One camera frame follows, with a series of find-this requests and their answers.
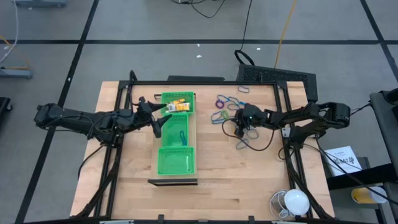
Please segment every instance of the white lamp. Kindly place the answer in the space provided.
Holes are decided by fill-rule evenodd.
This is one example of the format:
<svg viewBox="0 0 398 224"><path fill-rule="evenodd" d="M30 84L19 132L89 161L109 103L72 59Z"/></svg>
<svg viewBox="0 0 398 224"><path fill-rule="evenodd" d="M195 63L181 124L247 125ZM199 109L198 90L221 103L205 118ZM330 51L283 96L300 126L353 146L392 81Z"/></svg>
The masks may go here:
<svg viewBox="0 0 398 224"><path fill-rule="evenodd" d="M284 197L286 208L293 215L304 215L310 208L310 201L304 192L292 189Z"/></svg>
<svg viewBox="0 0 398 224"><path fill-rule="evenodd" d="M274 215L272 208L279 212L279 218ZM297 189L290 191L280 190L272 196L269 202L271 214L279 221L283 221L288 216L304 215L309 208L310 201L308 197L304 192Z"/></svg>

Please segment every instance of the white cable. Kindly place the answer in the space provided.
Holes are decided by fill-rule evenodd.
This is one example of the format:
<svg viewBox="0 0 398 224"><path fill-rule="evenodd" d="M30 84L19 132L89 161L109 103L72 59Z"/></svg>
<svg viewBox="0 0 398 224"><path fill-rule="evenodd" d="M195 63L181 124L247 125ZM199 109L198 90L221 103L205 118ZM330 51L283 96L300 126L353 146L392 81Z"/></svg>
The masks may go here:
<svg viewBox="0 0 398 224"><path fill-rule="evenodd" d="M15 35L15 41L14 44L12 45L12 47L10 48L10 50L3 56L3 58L0 60L0 64L7 58L7 56L12 52L12 50L14 49L15 45L17 44L17 40L18 40L18 34L19 34L19 21L18 21L18 7L17 4L15 2L15 0L12 0L14 2L14 6L15 6L15 21L16 21L16 35Z"/></svg>
<svg viewBox="0 0 398 224"><path fill-rule="evenodd" d="M269 210L270 210L270 212L271 212L271 214L272 214L272 216L274 217L274 218L276 218L278 221L281 221L281 222L283 222L283 218L286 218L286 217L288 217L289 215L292 215L292 214L290 214L290 212L289 212L289 210L287 209L287 208L284 208L283 206L282 206L282 204L281 204L281 202L280 202L280 199L279 199L279 195L285 195L287 193L287 190L280 190L280 191L278 191L278 192L276 192L272 197L271 197L271 200L269 200ZM278 199L278 204L279 204L279 206L280 206L280 208L282 209L280 212L279 212L279 218L278 217L276 217L276 215L274 214L274 212L272 211L272 208L274 207L274 205L272 204L272 202L274 201L274 198L275 197L277 197L277 199Z"/></svg>

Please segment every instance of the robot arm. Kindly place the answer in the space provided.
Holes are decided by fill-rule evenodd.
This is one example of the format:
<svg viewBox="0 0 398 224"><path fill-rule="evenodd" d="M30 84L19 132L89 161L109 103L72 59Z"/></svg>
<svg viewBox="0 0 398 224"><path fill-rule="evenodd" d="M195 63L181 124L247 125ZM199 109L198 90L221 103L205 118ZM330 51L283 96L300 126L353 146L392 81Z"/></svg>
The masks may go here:
<svg viewBox="0 0 398 224"><path fill-rule="evenodd" d="M155 120L152 112L166 106L146 102L144 97L139 98L136 112L131 109L122 109L109 112L87 113L70 110L50 103L39 105L34 118L36 125L42 129L50 126L61 126L72 131L82 133L88 139L96 138L105 144L114 144L113 133L124 134L145 126L152 126L155 137L161 137L161 127L172 116L171 114Z"/></svg>
<svg viewBox="0 0 398 224"><path fill-rule="evenodd" d="M305 139L313 134L320 136L326 133L328 128L345 128L349 126L351 109L342 103L324 103L317 105L309 103L307 106L289 112L275 112L271 110L261 111L257 106L246 103L243 109L237 110L234 121L237 125L234 134L243 138L243 129L264 127L271 130L280 129L297 121L312 119L305 126L294 126L290 129L289 142L293 147L303 147Z"/></svg>

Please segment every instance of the wooden tabletop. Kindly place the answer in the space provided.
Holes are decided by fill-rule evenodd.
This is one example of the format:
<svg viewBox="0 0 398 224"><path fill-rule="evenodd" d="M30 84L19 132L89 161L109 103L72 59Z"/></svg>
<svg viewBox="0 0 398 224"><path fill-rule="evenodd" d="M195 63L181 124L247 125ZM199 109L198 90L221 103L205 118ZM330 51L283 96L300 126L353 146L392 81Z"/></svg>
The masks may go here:
<svg viewBox="0 0 398 224"><path fill-rule="evenodd" d="M218 111L215 107L218 94L237 97L262 110L277 110L272 86L249 88L247 94L231 85L134 86L133 102L140 96L154 102L154 94L163 91L196 93L198 185L156 187L148 183L154 148L152 128L128 133L124 137L112 218L157 219L159 214L164 214L167 220L247 220L248 216L254 215L256 220L274 220L269 211L269 200L276 191L289 189L285 162L277 156L282 147L280 131L275 132L271 146L265 151L237 150L238 140L225 136L221 125L210 121L210 116ZM288 82L288 89L293 110L307 104L302 82ZM113 110L117 90L118 82L103 82L96 111ZM280 95L284 107L282 90ZM233 123L226 123L225 128L227 133L233 134ZM257 131L259 138L249 143L260 149L266 146L272 131L266 128L257 128ZM312 139L305 143L316 146ZM85 157L98 146L98 141L88 141ZM104 155L105 150L97 153L82 168L71 215L80 212L98 189ZM325 211L334 216L320 153L305 146L301 155L308 189ZM103 208L107 201L108 192L104 194Z"/></svg>

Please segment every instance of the green basket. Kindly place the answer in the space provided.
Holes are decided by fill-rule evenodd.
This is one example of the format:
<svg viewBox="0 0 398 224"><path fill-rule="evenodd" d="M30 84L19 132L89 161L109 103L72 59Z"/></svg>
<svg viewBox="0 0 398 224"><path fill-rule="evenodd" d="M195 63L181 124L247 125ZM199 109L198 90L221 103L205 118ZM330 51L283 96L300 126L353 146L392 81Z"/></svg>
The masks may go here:
<svg viewBox="0 0 398 224"><path fill-rule="evenodd" d="M162 147L189 145L188 115L172 114L172 117L162 126Z"/></svg>
<svg viewBox="0 0 398 224"><path fill-rule="evenodd" d="M162 147L157 158L157 174L189 175L195 173L195 152L191 146Z"/></svg>
<svg viewBox="0 0 398 224"><path fill-rule="evenodd" d="M162 103L170 103L171 101L174 100L179 100L179 99L185 99L186 103L190 104L189 111L186 112L173 112L175 113L187 113L187 114L192 114L195 111L195 99L193 97L193 92L192 91L186 91L186 92L163 92L162 93ZM170 114L166 113L166 108L162 108L162 114Z"/></svg>

